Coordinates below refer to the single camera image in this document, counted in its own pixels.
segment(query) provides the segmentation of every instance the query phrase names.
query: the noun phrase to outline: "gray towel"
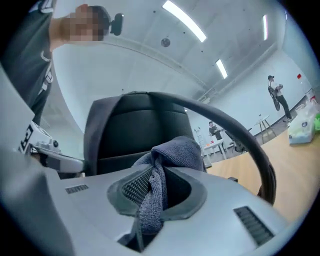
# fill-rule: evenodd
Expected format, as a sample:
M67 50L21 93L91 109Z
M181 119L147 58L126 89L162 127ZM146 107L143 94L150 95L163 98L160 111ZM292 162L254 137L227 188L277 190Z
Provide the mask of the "gray towel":
M163 226L160 215L168 208L166 177L163 166L186 167L205 172L200 146L191 138L179 136L161 145L155 146L134 163L136 165L152 164L149 179L151 190L139 209L141 232L157 234Z

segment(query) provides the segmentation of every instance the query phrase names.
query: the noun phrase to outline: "white ceiling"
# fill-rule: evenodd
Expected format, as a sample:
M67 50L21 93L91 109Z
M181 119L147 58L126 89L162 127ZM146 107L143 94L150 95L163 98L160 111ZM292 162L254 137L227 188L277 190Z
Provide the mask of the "white ceiling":
M55 17L83 3L102 5L112 17L124 14L120 36L110 35L100 45L65 45L54 51L57 81L73 116L76 111L86 116L94 100L131 91L163 91L196 100L208 90L219 93L277 41L278 6L273 1L172 0L205 33L203 43L162 9L165 1L58 0ZM265 14L269 35L263 41ZM163 38L170 39L169 47L161 46ZM215 65L218 59L226 79Z

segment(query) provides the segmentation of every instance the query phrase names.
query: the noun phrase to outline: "black steering wheel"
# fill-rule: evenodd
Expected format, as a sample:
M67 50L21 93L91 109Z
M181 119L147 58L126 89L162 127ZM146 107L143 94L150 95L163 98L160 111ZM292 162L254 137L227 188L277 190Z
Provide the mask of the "black steering wheel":
M148 94L192 110L214 121L237 138L245 146L258 167L262 183L258 196L272 205L275 203L277 183L274 168L255 137L242 124L223 111L194 99L164 92L149 92Z

